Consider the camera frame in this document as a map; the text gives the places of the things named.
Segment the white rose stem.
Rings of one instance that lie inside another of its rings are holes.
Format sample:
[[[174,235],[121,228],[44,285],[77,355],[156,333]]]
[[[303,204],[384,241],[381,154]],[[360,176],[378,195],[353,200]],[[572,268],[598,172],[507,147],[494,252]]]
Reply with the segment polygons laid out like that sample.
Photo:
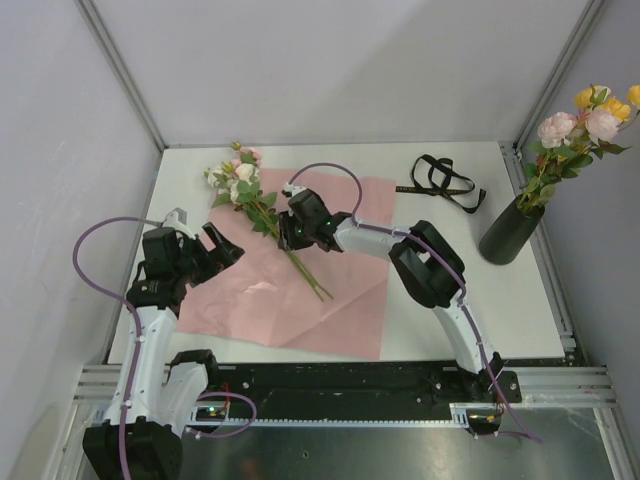
[[[254,232],[278,243],[281,233],[275,212],[277,193],[263,190],[260,169],[254,160],[222,162],[207,168],[203,176],[216,191],[213,208],[232,205],[252,222]]]

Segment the pink wrapping paper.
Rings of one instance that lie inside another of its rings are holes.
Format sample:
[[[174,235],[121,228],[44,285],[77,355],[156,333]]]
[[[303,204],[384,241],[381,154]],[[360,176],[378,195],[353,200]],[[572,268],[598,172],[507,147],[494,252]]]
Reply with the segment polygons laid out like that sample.
[[[297,257],[331,294],[320,300],[274,240],[253,231],[230,206],[208,216],[243,257],[189,291],[177,329],[365,360],[380,356],[389,263],[363,254],[324,252],[313,246]]]

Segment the black gold-lettered ribbon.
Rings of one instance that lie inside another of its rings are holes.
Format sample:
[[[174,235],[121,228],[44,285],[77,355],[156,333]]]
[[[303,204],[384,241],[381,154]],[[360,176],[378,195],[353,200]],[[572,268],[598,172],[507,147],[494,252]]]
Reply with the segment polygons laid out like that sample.
[[[422,185],[417,178],[418,167],[422,164],[428,166],[428,186]],[[451,158],[435,158],[434,156],[423,154],[414,161],[409,171],[411,185],[397,186],[395,192],[440,197],[455,205],[466,214],[473,215],[484,203],[487,192],[485,189],[478,188],[471,178],[456,172],[453,165],[454,162]],[[470,206],[463,205],[458,200],[461,196],[473,193],[477,193],[477,199],[475,203]]]

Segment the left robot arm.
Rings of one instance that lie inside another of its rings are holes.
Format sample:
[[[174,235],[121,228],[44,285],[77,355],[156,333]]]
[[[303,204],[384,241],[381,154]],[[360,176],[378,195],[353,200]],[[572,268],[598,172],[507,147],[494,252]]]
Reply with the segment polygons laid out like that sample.
[[[83,450],[101,479],[176,479],[192,407],[221,387],[209,350],[165,359],[188,288],[233,266],[244,254],[211,223],[206,247],[181,223],[155,222],[142,236],[143,258],[123,303],[130,313],[120,377],[102,423],[84,433]]]

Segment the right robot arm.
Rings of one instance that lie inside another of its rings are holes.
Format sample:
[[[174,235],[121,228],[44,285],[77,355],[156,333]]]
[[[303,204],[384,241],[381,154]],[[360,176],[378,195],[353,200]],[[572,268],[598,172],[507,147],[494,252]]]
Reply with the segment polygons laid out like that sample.
[[[503,361],[483,339],[469,308],[464,263],[431,223],[420,221],[409,229],[367,224],[352,213],[330,213],[309,188],[287,184],[283,195],[288,210],[279,214],[280,249],[315,245],[325,252],[390,262],[409,296],[439,319],[458,367],[466,371],[461,376],[463,393],[484,401],[496,391]]]

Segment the dark cylindrical vase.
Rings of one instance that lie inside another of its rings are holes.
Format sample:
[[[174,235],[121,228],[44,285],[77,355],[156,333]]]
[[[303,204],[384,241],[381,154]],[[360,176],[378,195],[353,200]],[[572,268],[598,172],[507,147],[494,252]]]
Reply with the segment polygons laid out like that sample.
[[[545,208],[534,206],[529,213],[518,208],[516,197],[492,223],[479,242],[479,253],[494,265],[510,264],[539,225]]]

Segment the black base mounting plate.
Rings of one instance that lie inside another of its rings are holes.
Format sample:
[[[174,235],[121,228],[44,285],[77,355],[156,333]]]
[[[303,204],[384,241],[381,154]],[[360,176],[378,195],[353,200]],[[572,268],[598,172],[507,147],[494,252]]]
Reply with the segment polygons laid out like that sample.
[[[221,364],[205,390],[247,396],[263,421],[448,420],[501,400],[451,361]]]

